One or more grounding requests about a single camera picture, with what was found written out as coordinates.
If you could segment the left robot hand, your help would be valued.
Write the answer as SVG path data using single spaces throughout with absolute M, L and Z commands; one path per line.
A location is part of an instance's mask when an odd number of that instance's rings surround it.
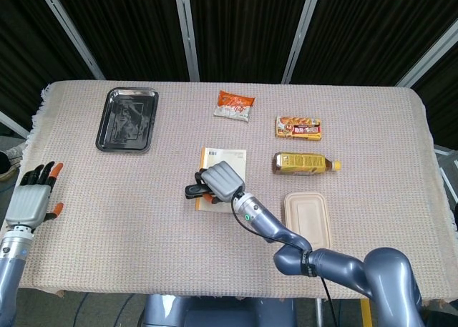
M 28 228 L 33 232 L 42 223 L 60 216 L 64 203 L 59 202 L 49 210 L 49 200 L 63 166 L 61 162 L 55 164 L 51 161 L 37 166 L 22 177 L 6 211 L 8 228 Z

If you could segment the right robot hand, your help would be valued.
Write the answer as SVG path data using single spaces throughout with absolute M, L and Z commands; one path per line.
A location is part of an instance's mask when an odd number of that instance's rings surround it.
M 231 202 L 237 192 L 245 190 L 244 180 L 226 161 L 204 169 L 200 177 L 222 202 Z

